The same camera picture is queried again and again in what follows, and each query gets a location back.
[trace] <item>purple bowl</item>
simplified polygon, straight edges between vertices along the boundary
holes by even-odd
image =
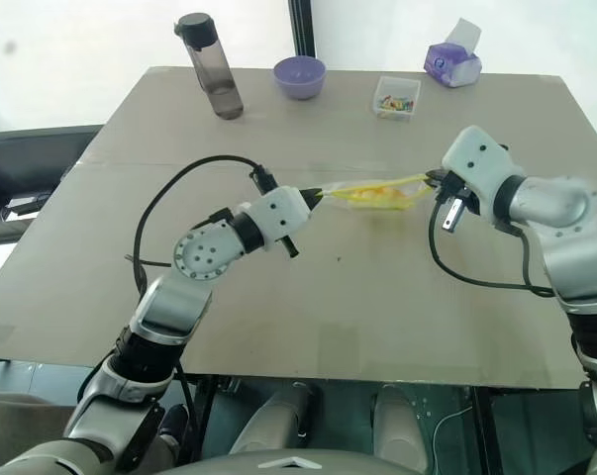
[[[291,99],[317,96],[325,83],[327,68],[311,56],[291,56],[274,66],[276,83]]]

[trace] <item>bottle cap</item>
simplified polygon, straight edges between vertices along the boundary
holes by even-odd
[[[175,34],[197,50],[213,45],[219,38],[214,20],[205,13],[190,13],[181,17],[175,25]]]

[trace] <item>floor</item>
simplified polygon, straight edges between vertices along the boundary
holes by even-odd
[[[0,266],[13,248],[0,246]],[[89,368],[0,362],[0,391],[29,393],[58,405],[74,405],[77,389]],[[208,424],[204,457],[227,453],[254,411],[282,385],[278,379],[243,379],[236,393],[219,393]],[[371,453],[370,407],[381,383],[309,381],[322,394],[309,446]],[[426,447],[446,415],[468,406],[467,388],[400,384],[415,406]],[[172,384],[161,403],[183,402],[179,384]],[[586,459],[593,451],[585,440],[575,391],[540,392],[497,397],[493,406],[503,465],[508,475],[553,475]],[[437,455],[442,475],[478,474],[475,433],[470,412],[452,418],[438,432]]]

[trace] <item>robotic arm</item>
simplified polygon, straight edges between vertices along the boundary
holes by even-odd
[[[175,245],[169,273],[141,299],[115,349],[85,389],[64,439],[34,447],[0,474],[97,475],[129,471],[142,461],[157,434],[164,410],[158,404],[172,380],[186,343],[203,318],[218,277],[235,260],[282,240],[302,227],[321,200],[319,189],[298,190],[256,182],[271,189],[233,215],[190,230]]]
[[[587,435],[597,444],[597,192],[568,177],[526,177],[506,147],[476,127],[461,132],[443,167],[438,201],[452,198],[445,230],[454,230],[467,207],[499,230],[520,223],[535,232],[589,377],[580,395]],[[277,188],[271,175],[260,177],[262,198],[241,205],[235,215],[214,215],[175,245],[170,272],[140,301],[113,353],[89,382],[65,438],[34,447],[0,467],[0,475],[99,475],[138,466],[163,416],[157,401],[218,278],[233,261],[278,240],[296,255],[288,236],[307,222],[321,199],[321,190]],[[589,473],[597,475],[597,452]]]
[[[476,127],[460,133],[443,168],[448,175],[438,198],[453,197],[444,229],[454,229],[466,206],[463,197],[469,197],[474,198],[470,206],[494,227],[520,223],[535,232],[589,377],[580,386],[580,399],[587,437],[597,444],[597,191],[571,177],[526,177],[506,147]],[[597,473],[597,453],[589,473]]]

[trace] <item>gray chair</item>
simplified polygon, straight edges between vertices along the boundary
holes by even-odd
[[[73,412],[28,394],[0,393],[0,466],[39,443],[62,438]],[[174,465],[173,454],[159,437],[133,474],[156,473]]]

